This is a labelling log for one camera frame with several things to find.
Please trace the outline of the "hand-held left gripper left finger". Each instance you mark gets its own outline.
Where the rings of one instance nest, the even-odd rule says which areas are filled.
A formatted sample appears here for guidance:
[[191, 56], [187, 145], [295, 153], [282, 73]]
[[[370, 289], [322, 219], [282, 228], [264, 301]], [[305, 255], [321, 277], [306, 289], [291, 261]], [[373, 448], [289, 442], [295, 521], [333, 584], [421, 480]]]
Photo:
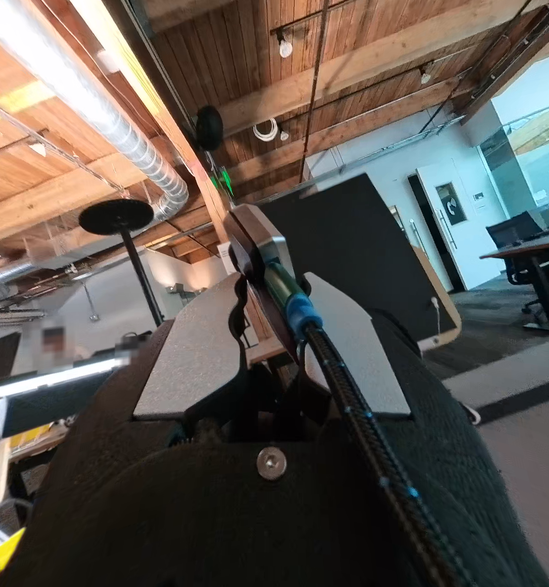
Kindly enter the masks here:
[[247, 391], [247, 282], [235, 273], [175, 318], [134, 408], [135, 420], [232, 420]]

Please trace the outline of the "black computer monitor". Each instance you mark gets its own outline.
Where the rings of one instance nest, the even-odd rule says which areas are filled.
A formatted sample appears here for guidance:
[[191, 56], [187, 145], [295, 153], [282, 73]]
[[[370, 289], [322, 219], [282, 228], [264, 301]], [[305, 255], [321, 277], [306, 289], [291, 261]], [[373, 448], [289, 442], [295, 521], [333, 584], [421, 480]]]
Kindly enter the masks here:
[[88, 378], [0, 398], [0, 437], [13, 437], [78, 415], [107, 378]]

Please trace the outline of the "green exit sign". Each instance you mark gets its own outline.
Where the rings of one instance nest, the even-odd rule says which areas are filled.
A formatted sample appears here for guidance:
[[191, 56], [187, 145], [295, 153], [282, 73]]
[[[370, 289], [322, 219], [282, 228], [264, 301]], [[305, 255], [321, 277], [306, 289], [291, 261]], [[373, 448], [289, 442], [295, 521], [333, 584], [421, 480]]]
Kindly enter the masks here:
[[216, 188], [221, 188], [231, 199], [234, 198], [232, 183], [224, 166], [216, 167], [212, 171], [211, 179]]

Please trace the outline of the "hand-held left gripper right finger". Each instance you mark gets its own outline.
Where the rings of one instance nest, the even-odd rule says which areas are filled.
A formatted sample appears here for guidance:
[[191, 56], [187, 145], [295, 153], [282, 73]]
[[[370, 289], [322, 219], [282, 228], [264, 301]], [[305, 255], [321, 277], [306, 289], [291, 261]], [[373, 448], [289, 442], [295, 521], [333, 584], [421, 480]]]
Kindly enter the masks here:
[[304, 277], [323, 329], [358, 385], [365, 406], [374, 415], [408, 418], [410, 407], [370, 314], [314, 273], [307, 272]]

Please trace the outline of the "white booth door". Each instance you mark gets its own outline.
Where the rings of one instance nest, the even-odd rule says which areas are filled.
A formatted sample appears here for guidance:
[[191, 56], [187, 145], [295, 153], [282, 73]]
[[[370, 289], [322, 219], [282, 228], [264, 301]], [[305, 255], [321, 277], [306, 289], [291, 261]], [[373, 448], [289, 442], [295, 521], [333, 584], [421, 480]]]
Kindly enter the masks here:
[[468, 290], [467, 255], [462, 243], [462, 234], [459, 232], [460, 227], [467, 221], [451, 226], [435, 189], [436, 186], [452, 182], [464, 209], [463, 189], [453, 159], [417, 167], [408, 177], [408, 181], [445, 270], [449, 291]]

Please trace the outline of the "grey metal port hub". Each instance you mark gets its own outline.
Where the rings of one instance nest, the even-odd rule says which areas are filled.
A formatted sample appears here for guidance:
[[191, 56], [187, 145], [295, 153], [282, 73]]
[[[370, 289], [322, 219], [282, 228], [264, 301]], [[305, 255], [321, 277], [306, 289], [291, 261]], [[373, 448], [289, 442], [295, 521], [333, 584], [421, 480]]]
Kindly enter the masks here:
[[297, 341], [288, 324], [288, 300], [301, 290], [296, 283], [285, 237], [255, 205], [229, 211], [224, 227], [234, 266], [246, 278], [270, 327], [291, 359], [298, 363]]

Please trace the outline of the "ceiling sprinkler pipe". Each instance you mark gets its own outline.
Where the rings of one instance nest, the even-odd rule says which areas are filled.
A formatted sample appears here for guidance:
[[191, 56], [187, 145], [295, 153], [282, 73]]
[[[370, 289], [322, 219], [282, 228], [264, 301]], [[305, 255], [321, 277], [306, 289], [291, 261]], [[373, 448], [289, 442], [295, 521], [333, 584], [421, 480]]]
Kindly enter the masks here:
[[309, 137], [311, 134], [314, 103], [315, 103], [315, 97], [316, 97], [316, 93], [317, 93], [317, 84], [318, 84], [321, 60], [322, 60], [322, 55], [324, 52], [325, 39], [326, 39], [326, 34], [327, 34], [327, 19], [328, 19], [329, 5], [330, 5], [330, 1], [323, 1], [322, 10], [321, 10], [320, 30], [319, 30], [319, 34], [318, 34], [316, 58], [315, 58], [315, 64], [313, 67], [312, 88], [311, 88], [311, 94], [310, 94], [310, 100], [309, 100], [309, 106], [308, 106], [308, 112], [307, 112], [306, 133], [304, 136], [303, 151], [302, 151], [302, 156], [301, 156], [300, 173], [299, 173], [300, 183], [302, 183], [304, 180], [304, 170], [305, 170], [306, 158], [307, 158], [307, 153], [308, 153]]

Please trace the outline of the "dark phone sign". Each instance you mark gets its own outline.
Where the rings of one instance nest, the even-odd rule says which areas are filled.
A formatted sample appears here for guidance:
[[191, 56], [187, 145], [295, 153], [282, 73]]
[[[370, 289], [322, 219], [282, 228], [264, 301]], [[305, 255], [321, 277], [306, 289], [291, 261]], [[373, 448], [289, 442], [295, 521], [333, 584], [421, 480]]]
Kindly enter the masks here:
[[451, 226], [467, 221], [466, 213], [452, 182], [435, 187], [441, 206]]

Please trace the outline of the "black office chair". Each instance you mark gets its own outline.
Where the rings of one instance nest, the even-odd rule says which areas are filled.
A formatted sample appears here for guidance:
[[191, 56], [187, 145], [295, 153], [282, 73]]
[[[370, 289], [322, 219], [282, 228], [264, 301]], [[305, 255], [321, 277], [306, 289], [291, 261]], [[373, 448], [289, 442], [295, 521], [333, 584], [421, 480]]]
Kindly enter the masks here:
[[[497, 249], [503, 249], [508, 246], [519, 246], [531, 237], [536, 237], [541, 232], [541, 227], [533, 220], [528, 212], [523, 212], [509, 220], [487, 227], [486, 230], [497, 246]], [[546, 266], [546, 264], [549, 264], [549, 249], [538, 252], [535, 258], [540, 266]], [[525, 255], [505, 258], [504, 263], [505, 273], [510, 284], [532, 285], [527, 268], [527, 257]], [[541, 304], [538, 298], [524, 305], [521, 312], [523, 314], [531, 314], [531, 307], [537, 304]]]

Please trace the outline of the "black partition panel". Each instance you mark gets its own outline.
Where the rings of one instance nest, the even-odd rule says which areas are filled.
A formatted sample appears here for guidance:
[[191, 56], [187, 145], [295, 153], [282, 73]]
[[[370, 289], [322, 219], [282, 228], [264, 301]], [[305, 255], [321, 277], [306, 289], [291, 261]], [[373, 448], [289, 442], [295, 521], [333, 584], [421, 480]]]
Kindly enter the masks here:
[[422, 352], [460, 335], [461, 317], [444, 284], [367, 174], [258, 207], [285, 237], [299, 278], [312, 272], [370, 315], [396, 319]]

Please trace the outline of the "dark wooden office desk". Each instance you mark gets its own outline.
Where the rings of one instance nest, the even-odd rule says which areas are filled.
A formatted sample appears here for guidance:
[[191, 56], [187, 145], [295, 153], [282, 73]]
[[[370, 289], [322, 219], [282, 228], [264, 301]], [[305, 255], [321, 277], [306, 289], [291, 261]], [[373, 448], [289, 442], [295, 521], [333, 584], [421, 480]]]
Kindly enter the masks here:
[[523, 306], [521, 311], [530, 314], [531, 306], [538, 305], [546, 322], [542, 323], [540, 318], [534, 317], [532, 322], [524, 324], [524, 328], [549, 332], [549, 233], [515, 241], [479, 258], [503, 260], [509, 283], [533, 288], [535, 300]]

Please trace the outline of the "narrow silver air duct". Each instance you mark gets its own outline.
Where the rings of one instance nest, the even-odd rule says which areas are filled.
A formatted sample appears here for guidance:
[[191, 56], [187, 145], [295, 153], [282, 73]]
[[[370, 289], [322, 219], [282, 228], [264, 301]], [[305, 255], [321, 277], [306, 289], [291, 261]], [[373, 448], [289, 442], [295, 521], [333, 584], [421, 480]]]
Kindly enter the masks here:
[[38, 267], [29, 258], [9, 262], [0, 267], [0, 299], [10, 296], [10, 283], [35, 272]]

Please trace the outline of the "black round disc stand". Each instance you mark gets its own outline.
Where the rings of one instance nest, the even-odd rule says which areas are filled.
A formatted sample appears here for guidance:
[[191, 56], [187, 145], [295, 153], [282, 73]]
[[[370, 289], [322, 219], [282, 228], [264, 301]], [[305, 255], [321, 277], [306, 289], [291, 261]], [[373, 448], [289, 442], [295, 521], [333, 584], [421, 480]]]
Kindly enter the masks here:
[[118, 234], [122, 238], [154, 323], [160, 327], [163, 323], [162, 312], [132, 239], [132, 232], [145, 229], [153, 219], [153, 208], [147, 202], [120, 198], [84, 209], [79, 215], [79, 225], [90, 234]]

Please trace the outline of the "white led light panel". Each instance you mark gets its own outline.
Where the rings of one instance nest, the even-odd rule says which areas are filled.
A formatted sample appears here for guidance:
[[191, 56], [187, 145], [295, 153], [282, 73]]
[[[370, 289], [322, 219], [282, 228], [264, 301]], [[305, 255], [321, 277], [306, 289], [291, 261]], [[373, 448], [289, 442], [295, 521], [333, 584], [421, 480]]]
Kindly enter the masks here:
[[56, 386], [63, 383], [76, 382], [84, 378], [91, 378], [109, 373], [114, 369], [124, 367], [131, 362], [131, 356], [114, 356], [100, 360], [80, 362], [64, 369], [57, 369], [44, 373], [27, 373], [0, 382], [0, 399], [21, 393]]

